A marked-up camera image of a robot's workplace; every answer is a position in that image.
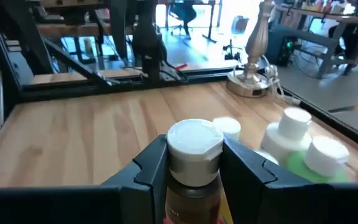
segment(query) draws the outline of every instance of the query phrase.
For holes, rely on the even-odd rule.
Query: lamp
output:
[[[227,75],[227,89],[239,96],[257,98],[266,95],[269,90],[269,78],[257,73],[257,63],[259,58],[266,53],[268,22],[273,6],[272,0],[264,0],[259,4],[258,21],[246,46],[248,62],[244,65],[244,71],[240,73],[233,71]]]

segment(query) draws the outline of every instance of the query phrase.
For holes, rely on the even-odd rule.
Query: white bottle cap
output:
[[[326,136],[316,136],[306,152],[305,164],[319,175],[332,177],[348,158],[349,151],[342,143]]]
[[[306,133],[300,140],[286,138],[279,133],[278,126],[277,122],[267,126],[260,148],[276,158],[281,166],[285,166],[291,154],[308,150],[311,136]]]
[[[254,150],[254,152],[258,153],[259,155],[265,157],[265,159],[268,159],[271,162],[274,162],[275,164],[278,165],[278,161],[272,155],[270,155],[268,152],[265,152],[265,151],[260,150],[260,149],[256,149],[256,150]]]
[[[186,119],[174,124],[167,134],[169,167],[173,178],[190,187],[212,182],[219,169],[223,133],[203,119]]]
[[[230,117],[215,118],[212,123],[214,123],[215,127],[221,130],[223,134],[233,140],[240,138],[241,124],[236,119]]]
[[[308,131],[311,115],[299,108],[285,109],[278,125],[278,132],[289,139],[300,140]]]

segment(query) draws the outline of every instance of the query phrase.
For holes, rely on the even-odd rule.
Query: person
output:
[[[189,37],[189,22],[197,17],[196,11],[193,9],[193,1],[184,1],[183,3],[174,4],[171,12],[176,14],[183,21],[183,28]]]
[[[355,12],[358,12],[358,0],[348,1],[353,6],[355,6]],[[334,37],[335,29],[337,26],[333,26],[328,30],[328,37]],[[335,49],[335,55],[345,53],[346,58],[350,58],[356,49],[358,43],[358,24],[348,24],[342,33],[342,38],[345,44],[345,49],[343,49],[339,44]]]

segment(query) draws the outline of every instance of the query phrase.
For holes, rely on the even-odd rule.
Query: brass lamp base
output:
[[[259,81],[257,83],[244,82],[238,79],[238,75],[242,75],[243,71],[231,72],[227,75],[226,88],[232,93],[247,97],[259,98],[265,96],[269,90],[270,83],[268,78],[263,75],[257,74]]]

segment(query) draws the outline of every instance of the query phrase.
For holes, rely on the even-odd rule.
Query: office chair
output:
[[[182,21],[182,19],[180,19],[175,13],[173,13],[171,11],[172,7],[173,7],[173,4],[169,4],[169,6],[168,6],[168,15],[173,17],[173,18],[175,18],[175,19],[177,19],[177,20],[179,20],[179,21]],[[173,35],[173,31],[175,31],[177,29],[179,29],[179,35],[181,35],[181,30],[183,28],[183,24],[180,24],[180,25],[177,25],[177,26],[172,26],[172,27],[169,27],[169,28],[171,30],[171,35]]]

